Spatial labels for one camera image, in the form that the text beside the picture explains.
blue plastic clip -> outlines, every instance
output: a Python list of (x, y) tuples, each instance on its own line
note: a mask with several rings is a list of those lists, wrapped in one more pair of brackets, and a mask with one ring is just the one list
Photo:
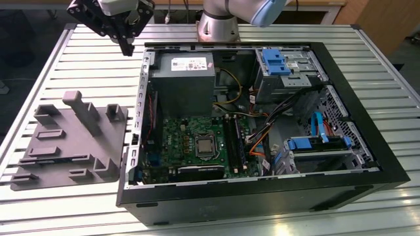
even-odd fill
[(281, 152), (278, 151), (278, 154), (277, 154), (275, 159), (274, 159), (274, 165), (277, 164), (279, 158), (281, 158)]
[(310, 118), (311, 136), (317, 136), (314, 120), (317, 121), (317, 130), (318, 130), (319, 136), (322, 138), (322, 142), (327, 143), (329, 140), (327, 140), (327, 137), (325, 134), (325, 129), (323, 129), (322, 114), (319, 112), (314, 112), (311, 114), (311, 118)]
[(287, 145), (289, 145), (289, 150), (294, 150), (295, 149), (295, 145), (293, 140), (287, 140)]
[(278, 49), (262, 49), (262, 58), (269, 75), (289, 75), (291, 73)]
[(307, 138), (295, 138), (293, 139), (294, 145), (297, 149), (310, 149), (310, 141)]
[(343, 143), (346, 145), (346, 148), (350, 148), (351, 147), (351, 139), (347, 136), (343, 136), (342, 140), (343, 140)]

motherboard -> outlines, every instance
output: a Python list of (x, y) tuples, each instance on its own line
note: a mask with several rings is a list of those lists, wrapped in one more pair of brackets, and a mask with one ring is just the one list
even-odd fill
[[(239, 135), (238, 139), (226, 134), (227, 122), (237, 124), (234, 131)], [(150, 177), (147, 182), (179, 181), (179, 176), (183, 177), (181, 181), (257, 176), (257, 160), (241, 146), (249, 133), (246, 117), (234, 117), (230, 121), (226, 117), (166, 118), (162, 151), (159, 154), (147, 154), (151, 166), (145, 170)], [(239, 155), (229, 150), (231, 141), (238, 141), (242, 150)]]

wooden furniture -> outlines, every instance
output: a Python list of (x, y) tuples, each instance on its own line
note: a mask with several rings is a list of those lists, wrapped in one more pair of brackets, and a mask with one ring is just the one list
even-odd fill
[(420, 23), (420, 0), (349, 0), (334, 24), (358, 24), (385, 55)]

metal rail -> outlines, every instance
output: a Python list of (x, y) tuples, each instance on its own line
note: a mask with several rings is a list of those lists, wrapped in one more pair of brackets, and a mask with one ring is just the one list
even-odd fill
[(367, 195), (345, 207), (197, 224), (146, 228), (122, 208), (114, 207), (117, 183), (13, 192), (9, 179), (22, 157), (38, 104), (59, 102), (65, 90), (77, 89), (97, 107), (129, 106), (146, 41), (194, 41), (193, 25), (149, 25), (134, 41), (133, 57), (78, 25), (63, 31), (23, 107), (0, 147), (0, 234), (97, 235), (417, 235), (420, 231), (420, 108), (418, 96), (391, 68), (365, 34), (349, 26), (281, 25), (258, 29), (239, 25), (242, 41), (323, 42), (367, 110), (410, 182)]

floor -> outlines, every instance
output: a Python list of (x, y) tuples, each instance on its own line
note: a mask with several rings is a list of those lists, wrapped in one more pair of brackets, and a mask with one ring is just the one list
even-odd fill
[[(67, 16), (65, 11), (57, 12), (58, 17), (54, 20), (49, 18), (46, 11), (25, 10), (23, 13), (35, 33), (35, 37), (29, 42), (35, 59), (22, 68), (13, 68), (0, 60), (0, 79), (10, 89), (6, 95), (0, 95), (0, 143), (27, 96), (62, 28), (66, 23), (75, 23), (75, 20)], [(158, 17), (155, 23), (162, 23), (165, 13), (158, 11), (155, 15)], [(171, 14), (171, 21), (174, 23), (185, 21), (181, 12)], [(389, 60), (391, 63), (403, 64), (399, 72), (420, 93), (420, 45), (411, 45), (407, 41), (403, 41), (398, 50), (390, 55)]]

